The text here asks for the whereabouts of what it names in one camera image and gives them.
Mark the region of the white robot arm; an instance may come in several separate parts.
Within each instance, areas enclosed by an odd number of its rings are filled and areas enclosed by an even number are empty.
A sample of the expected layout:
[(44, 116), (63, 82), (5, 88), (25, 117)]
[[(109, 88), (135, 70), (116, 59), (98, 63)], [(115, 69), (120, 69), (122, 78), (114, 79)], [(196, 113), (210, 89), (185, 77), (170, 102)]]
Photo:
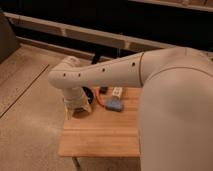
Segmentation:
[(213, 60), (188, 47), (136, 53), (49, 72), (66, 105), (83, 86), (140, 87), (141, 171), (213, 171)]

